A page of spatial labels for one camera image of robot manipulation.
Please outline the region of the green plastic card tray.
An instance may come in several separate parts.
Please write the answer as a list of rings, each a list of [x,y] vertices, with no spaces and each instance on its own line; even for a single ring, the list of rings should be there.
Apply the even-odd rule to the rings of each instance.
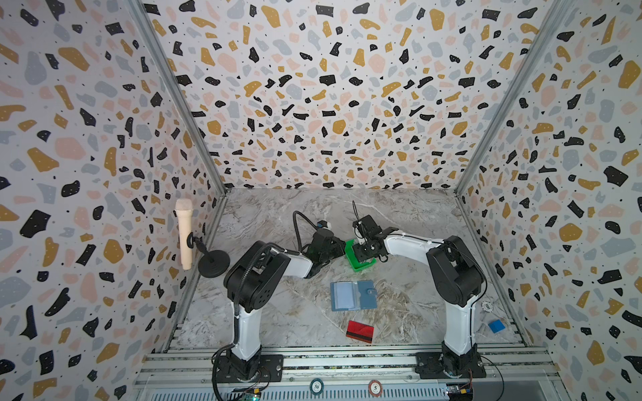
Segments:
[[[344,253],[345,253],[345,256],[346,256],[346,258],[347,258],[347,260],[349,262],[349,265],[353,269],[353,271],[354,272],[362,272],[365,269],[374,266],[374,264],[376,264],[377,260],[375,258],[372,258],[372,259],[369,259],[367,261],[360,262],[357,259],[355,251],[354,251],[354,244],[356,244],[356,242],[357,241],[355,239],[347,241],[346,244],[345,244]]]

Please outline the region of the blue card holder wallet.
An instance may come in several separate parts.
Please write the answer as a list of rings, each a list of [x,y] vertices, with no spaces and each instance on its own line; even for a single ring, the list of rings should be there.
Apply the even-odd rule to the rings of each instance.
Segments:
[[[331,309],[348,312],[377,309],[378,292],[373,281],[332,282]]]

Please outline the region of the red card black stripe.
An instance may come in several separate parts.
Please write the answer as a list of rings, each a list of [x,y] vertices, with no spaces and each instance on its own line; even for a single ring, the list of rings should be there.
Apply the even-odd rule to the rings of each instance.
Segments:
[[[371,325],[350,320],[346,329],[346,337],[371,344],[375,328]]]

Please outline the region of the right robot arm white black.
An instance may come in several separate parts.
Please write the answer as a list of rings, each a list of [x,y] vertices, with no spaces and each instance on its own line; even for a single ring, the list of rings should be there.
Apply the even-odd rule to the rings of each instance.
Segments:
[[[416,354],[416,372],[423,379],[482,379],[486,377],[474,338],[476,303],[485,294],[487,279],[460,237],[428,239],[381,228],[371,216],[352,223],[357,262],[389,256],[406,257],[429,267],[436,290],[445,302],[446,329],[441,352]]]

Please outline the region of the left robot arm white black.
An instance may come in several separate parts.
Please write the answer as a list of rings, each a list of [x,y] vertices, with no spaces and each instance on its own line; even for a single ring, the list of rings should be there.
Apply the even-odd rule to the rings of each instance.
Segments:
[[[233,341],[228,354],[232,368],[248,380],[259,369],[262,308],[283,277],[311,279],[333,260],[345,255],[346,242],[319,228],[312,242],[299,251],[272,242],[255,242],[224,279],[233,309]]]

